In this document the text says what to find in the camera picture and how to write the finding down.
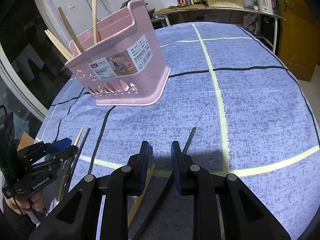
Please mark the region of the person's left hand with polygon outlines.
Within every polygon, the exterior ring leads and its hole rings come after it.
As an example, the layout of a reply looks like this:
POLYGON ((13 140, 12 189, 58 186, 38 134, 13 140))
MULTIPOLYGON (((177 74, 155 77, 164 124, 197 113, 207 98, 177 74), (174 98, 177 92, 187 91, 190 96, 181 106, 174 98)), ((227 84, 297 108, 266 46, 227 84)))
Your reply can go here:
POLYGON ((44 208, 44 198, 42 191, 33 194, 30 199, 15 196, 10 199, 4 198, 4 201, 8 207, 10 207, 19 215, 25 215, 27 209, 42 211, 44 208))

